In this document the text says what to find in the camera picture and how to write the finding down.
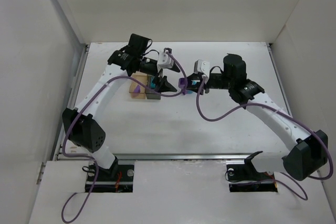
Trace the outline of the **teal lego brick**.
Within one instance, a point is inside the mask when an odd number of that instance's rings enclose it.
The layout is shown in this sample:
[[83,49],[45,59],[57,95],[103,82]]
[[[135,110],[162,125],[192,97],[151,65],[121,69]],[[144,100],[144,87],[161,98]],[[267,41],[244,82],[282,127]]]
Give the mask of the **teal lego brick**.
[[154,83],[154,79],[150,79],[150,81],[149,81],[149,87],[152,90],[154,90],[156,88],[156,84]]

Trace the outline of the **purple lego piece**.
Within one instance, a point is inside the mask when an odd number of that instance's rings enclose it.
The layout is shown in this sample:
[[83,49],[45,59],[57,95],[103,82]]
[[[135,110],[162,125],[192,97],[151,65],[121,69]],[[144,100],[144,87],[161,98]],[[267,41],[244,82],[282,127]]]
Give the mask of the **purple lego piece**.
[[187,85],[187,80],[185,78],[179,78],[178,87],[184,89]]

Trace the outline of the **small purple lego brick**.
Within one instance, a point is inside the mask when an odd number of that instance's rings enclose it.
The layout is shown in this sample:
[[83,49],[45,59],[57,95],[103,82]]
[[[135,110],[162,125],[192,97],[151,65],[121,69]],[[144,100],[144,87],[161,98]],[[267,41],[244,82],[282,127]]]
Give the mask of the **small purple lego brick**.
[[136,85],[136,87],[134,88],[134,90],[132,91],[132,96],[136,97],[139,94],[141,94],[141,87],[139,85]]

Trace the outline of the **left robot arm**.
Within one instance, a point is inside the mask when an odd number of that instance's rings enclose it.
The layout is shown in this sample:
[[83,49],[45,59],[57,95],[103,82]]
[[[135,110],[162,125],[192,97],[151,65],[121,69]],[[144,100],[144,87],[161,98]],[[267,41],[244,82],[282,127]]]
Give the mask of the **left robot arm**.
[[99,124],[99,117],[117,90],[127,80],[135,81],[132,76],[134,73],[153,76],[155,94],[168,98],[180,94],[167,81],[163,70],[184,72],[181,64],[173,57],[170,48],[158,51],[157,59],[148,58],[151,45],[150,38],[132,34],[129,42],[108,58],[100,79],[85,98],[74,109],[66,108],[62,113],[66,134],[64,142],[71,141],[86,151],[85,154],[79,154],[78,158],[93,162],[95,177],[104,174],[108,178],[114,178],[117,173],[118,158],[105,144],[106,133]]

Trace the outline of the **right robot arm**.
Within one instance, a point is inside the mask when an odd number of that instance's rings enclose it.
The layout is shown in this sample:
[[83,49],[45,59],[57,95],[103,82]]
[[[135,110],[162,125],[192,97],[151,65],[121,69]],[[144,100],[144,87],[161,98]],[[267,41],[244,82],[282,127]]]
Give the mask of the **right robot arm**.
[[243,108],[253,114],[282,140],[288,150],[284,154],[257,151],[242,162],[229,163],[228,180],[233,183],[261,181],[267,174],[278,172],[303,181],[314,178],[313,173],[325,164],[329,164],[329,173],[318,179],[331,178],[334,166],[325,132],[312,131],[276,105],[258,83],[247,78],[246,63],[241,56],[228,54],[223,64],[223,69],[214,73],[209,62],[196,61],[193,74],[187,77],[186,89],[198,96],[211,89],[228,90],[231,99],[238,104],[230,113]]

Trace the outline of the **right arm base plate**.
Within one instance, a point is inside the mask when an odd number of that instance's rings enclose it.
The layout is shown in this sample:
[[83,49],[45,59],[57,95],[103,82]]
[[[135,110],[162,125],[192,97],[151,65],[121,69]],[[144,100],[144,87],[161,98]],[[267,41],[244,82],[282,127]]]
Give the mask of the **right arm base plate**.
[[274,174],[258,172],[251,162],[260,153],[262,151],[255,152],[242,160],[226,163],[224,177],[229,182],[231,193],[278,192]]

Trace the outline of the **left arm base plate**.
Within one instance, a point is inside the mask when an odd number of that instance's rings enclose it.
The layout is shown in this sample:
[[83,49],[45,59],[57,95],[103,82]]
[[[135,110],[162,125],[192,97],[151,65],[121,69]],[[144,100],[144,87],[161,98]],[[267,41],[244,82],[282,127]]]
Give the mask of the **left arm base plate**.
[[109,171],[99,168],[98,177],[93,185],[93,193],[132,193],[134,179],[133,164],[119,164]]

